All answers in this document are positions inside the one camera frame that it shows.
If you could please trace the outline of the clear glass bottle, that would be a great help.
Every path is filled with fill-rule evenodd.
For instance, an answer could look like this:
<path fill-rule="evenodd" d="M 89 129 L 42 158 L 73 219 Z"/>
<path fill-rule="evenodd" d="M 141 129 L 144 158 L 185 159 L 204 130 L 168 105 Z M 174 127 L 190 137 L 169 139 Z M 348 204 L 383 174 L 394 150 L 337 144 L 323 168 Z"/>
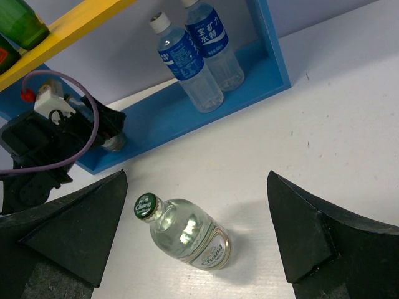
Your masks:
<path fill-rule="evenodd" d="M 204 271 L 223 268 L 231 255 L 227 231 L 208 213 L 186 199 L 163 201 L 145 193 L 133 208 L 149 225 L 155 245 L 170 257 Z"/>
<path fill-rule="evenodd" d="M 118 135 L 111 137 L 105 141 L 102 145 L 102 148 L 109 152 L 120 151 L 127 143 L 127 137 L 124 132 L 119 133 Z"/>

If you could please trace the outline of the green glass bottle right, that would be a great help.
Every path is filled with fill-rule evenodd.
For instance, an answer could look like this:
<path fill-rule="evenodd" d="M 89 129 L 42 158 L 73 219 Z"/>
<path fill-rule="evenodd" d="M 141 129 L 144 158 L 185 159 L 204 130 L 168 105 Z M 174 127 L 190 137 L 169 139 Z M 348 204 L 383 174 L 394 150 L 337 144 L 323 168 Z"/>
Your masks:
<path fill-rule="evenodd" d="M 1 1 L 1 33 L 24 50 L 32 50 L 50 34 L 25 1 Z"/>

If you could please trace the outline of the blue label bottle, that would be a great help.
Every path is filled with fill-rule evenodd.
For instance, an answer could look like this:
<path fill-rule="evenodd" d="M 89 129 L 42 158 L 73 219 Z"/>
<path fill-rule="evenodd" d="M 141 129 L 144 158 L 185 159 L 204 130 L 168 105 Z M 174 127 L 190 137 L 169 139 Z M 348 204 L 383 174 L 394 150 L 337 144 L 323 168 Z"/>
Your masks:
<path fill-rule="evenodd" d="M 224 95 L 186 29 L 176 27 L 164 12 L 158 12 L 150 25 L 158 36 L 157 51 L 193 105 L 201 113 L 221 106 Z"/>
<path fill-rule="evenodd" d="M 215 8 L 199 0 L 182 0 L 186 9 L 185 27 L 224 92 L 238 88 L 244 72 L 229 42 L 229 37 Z"/>

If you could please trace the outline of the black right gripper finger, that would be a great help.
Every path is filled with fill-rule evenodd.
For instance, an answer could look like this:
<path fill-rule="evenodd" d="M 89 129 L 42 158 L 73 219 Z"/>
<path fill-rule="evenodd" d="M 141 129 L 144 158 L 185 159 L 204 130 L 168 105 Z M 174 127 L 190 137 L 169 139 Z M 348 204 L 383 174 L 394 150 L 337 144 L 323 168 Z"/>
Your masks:
<path fill-rule="evenodd" d="M 296 298 L 398 298 L 398 227 L 323 200 L 271 171 L 267 196 Z"/>

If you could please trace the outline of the green glass bottle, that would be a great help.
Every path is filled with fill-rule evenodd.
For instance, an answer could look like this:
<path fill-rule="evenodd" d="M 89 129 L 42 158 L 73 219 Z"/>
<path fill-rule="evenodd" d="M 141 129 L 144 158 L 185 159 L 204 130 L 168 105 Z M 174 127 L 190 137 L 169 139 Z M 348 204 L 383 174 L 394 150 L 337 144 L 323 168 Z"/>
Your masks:
<path fill-rule="evenodd" d="M 20 47 L 3 34 L 0 35 L 0 74 L 8 71 L 21 58 Z"/>
<path fill-rule="evenodd" d="M 32 50 L 50 34 L 25 1 L 1 1 L 1 33 L 24 50 Z"/>

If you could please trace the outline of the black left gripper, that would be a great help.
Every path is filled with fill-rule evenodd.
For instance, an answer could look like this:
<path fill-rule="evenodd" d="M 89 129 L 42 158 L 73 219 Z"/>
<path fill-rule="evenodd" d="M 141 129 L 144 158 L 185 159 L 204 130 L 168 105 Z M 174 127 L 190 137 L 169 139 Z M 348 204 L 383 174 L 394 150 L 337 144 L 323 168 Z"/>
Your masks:
<path fill-rule="evenodd" d="M 1 127 L 13 168 L 1 174 L 67 174 L 73 157 L 96 136 L 102 146 L 123 132 L 126 115 L 86 96 L 81 113 L 59 124 L 34 110 Z M 25 211 L 1 217 L 1 298 L 91 298 L 100 286 L 127 196 L 125 171 Z"/>

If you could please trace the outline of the green glass bottle left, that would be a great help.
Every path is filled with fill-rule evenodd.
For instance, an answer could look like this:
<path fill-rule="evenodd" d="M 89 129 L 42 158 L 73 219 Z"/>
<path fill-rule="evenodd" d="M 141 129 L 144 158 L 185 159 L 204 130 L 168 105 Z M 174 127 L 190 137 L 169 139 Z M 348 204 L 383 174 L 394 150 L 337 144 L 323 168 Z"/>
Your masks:
<path fill-rule="evenodd" d="M 8 71 L 21 58 L 20 47 L 3 34 L 0 35 L 0 74 Z"/>

